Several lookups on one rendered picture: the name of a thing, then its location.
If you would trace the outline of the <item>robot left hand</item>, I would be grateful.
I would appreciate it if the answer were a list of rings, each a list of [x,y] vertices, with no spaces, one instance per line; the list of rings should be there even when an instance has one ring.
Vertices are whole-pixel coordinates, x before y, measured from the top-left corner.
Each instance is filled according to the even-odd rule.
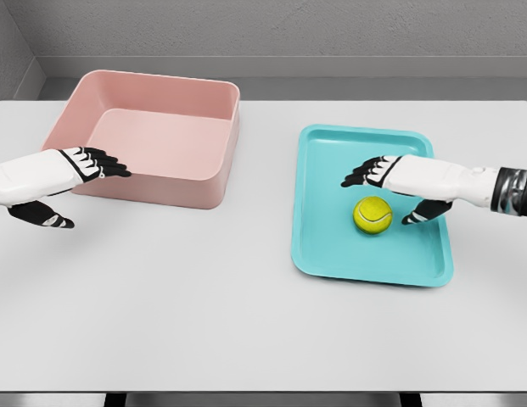
[[[47,149],[3,163],[10,180],[8,194],[14,205],[11,216],[35,226],[72,229],[72,220],[40,201],[74,187],[111,176],[132,173],[116,157],[89,147]]]

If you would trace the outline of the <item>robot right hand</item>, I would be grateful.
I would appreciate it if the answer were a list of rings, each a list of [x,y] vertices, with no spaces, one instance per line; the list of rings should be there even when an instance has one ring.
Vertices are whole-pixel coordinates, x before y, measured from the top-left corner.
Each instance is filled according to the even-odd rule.
[[[416,155],[379,156],[363,162],[341,182],[342,187],[373,186],[422,200],[401,220],[413,225],[433,220],[453,205],[454,186],[446,179],[451,168],[436,159]]]

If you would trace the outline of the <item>yellow-green tennis ball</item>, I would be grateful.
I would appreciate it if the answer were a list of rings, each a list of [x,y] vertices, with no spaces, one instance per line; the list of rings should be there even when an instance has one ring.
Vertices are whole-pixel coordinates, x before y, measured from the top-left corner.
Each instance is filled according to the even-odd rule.
[[[356,204],[352,218],[360,231],[377,235],[389,229],[393,220],[393,211],[384,199],[370,196]]]

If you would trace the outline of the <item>blue rectangular tray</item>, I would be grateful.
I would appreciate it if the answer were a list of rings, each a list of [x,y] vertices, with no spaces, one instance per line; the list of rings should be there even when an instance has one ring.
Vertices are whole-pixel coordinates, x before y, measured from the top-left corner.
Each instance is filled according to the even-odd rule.
[[[340,125],[309,125],[300,133],[294,189],[291,257],[312,276],[442,287],[453,276],[444,217],[415,226],[401,221],[419,198],[372,187],[341,187],[364,161],[382,155],[432,157],[429,139],[413,131]],[[360,231],[355,205],[365,197],[384,199],[393,211],[379,234]]]

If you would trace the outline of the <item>pink rectangular basket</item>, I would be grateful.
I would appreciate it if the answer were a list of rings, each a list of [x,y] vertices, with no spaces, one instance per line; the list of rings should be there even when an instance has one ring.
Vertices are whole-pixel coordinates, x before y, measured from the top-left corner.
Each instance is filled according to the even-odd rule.
[[[132,173],[82,184],[77,194],[213,209],[232,167],[239,101],[228,81],[95,70],[81,78],[42,148],[98,148]]]

